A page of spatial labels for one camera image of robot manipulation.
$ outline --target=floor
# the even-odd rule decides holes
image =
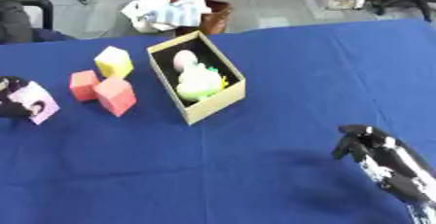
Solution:
[[[55,5],[54,27],[77,38],[118,37],[135,34],[127,19],[119,11],[130,0],[89,0],[87,6],[77,0],[52,0]],[[382,17],[371,10],[328,11],[319,0],[226,0],[233,11],[228,32],[288,25],[307,25],[326,22],[420,18],[411,9],[390,9]],[[29,8],[34,25],[41,21],[41,13]]]

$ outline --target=pink card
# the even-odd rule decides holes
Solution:
[[[20,102],[25,108],[32,111],[33,114],[29,119],[36,125],[41,125],[59,110],[59,106],[49,92],[34,81],[9,94],[8,98],[14,102]]]

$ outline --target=red cube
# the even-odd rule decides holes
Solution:
[[[97,99],[93,88],[99,83],[92,70],[71,74],[70,91],[79,101]]]
[[[136,103],[131,84],[118,77],[109,77],[94,87],[101,105],[121,117]]]

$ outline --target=robotic hand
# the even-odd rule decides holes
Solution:
[[[368,126],[339,127],[335,159],[350,154],[384,191],[406,204],[415,223],[436,224],[436,179],[425,160],[400,139]]]
[[[28,82],[16,76],[0,76],[0,118],[27,118],[32,111],[21,103],[12,102],[8,95],[28,85]]]

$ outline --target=blue tablecloth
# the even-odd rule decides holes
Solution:
[[[0,47],[0,74],[35,80],[61,111],[0,122],[1,224],[402,224],[404,207],[351,159],[341,124],[378,126],[436,166],[436,33],[399,20],[211,37],[247,80],[244,101],[184,124],[131,37]],[[79,103],[69,74],[108,45],[130,52],[137,105]]]

